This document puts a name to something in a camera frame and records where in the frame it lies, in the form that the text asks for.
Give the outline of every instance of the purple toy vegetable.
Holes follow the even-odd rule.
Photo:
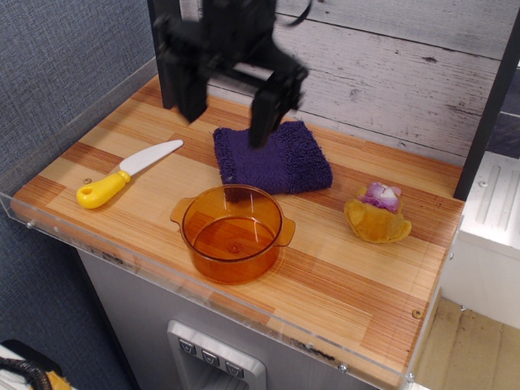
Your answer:
[[[392,213],[399,210],[399,196],[401,189],[398,187],[388,187],[385,184],[374,182],[370,184],[365,195],[360,195],[358,199],[363,203],[369,203],[380,209],[387,209]]]

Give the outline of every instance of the black frame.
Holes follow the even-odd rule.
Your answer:
[[[486,106],[480,118],[477,132],[474,135],[473,143],[466,158],[464,167],[462,168],[461,177],[458,181],[457,188],[453,197],[465,201],[470,194],[471,186],[477,176],[480,163],[488,147],[489,139],[493,128],[495,127],[498,115],[501,112],[502,104],[504,104],[505,95],[511,84],[514,73],[520,61],[520,10],[517,13],[517,19],[514,22],[513,29],[509,35],[507,46],[505,47],[504,56],[498,67],[496,78],[487,98]]]
[[[171,14],[180,17],[180,0],[147,0],[147,2],[149,20],[152,27],[152,37],[154,39],[159,83],[161,85],[162,106],[169,110],[176,104],[173,94],[173,78],[171,70],[166,66],[164,59],[159,55],[158,34],[157,29],[154,27],[154,21],[162,14]]]

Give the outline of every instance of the yellow cloth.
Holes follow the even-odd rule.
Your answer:
[[[52,390],[72,390],[71,384],[68,383],[65,378],[62,378],[56,374],[54,371],[46,372],[46,374],[47,378],[49,378]]]
[[[365,194],[366,188],[363,187],[357,195]],[[401,209],[402,201],[395,214],[358,199],[344,204],[344,214],[354,233],[364,241],[376,244],[400,241],[410,234],[412,223],[405,219]]]

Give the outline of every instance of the white wooden wall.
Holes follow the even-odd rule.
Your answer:
[[[181,0],[197,18],[201,0]],[[278,0],[279,22],[307,0]],[[463,165],[520,7],[518,0],[314,0],[275,41],[309,69],[290,115]],[[210,93],[250,104],[220,81]]]

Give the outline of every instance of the orange pot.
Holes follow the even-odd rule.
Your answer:
[[[193,265],[225,284],[245,283],[271,268],[296,224],[268,193],[229,184],[179,201],[171,213]]]

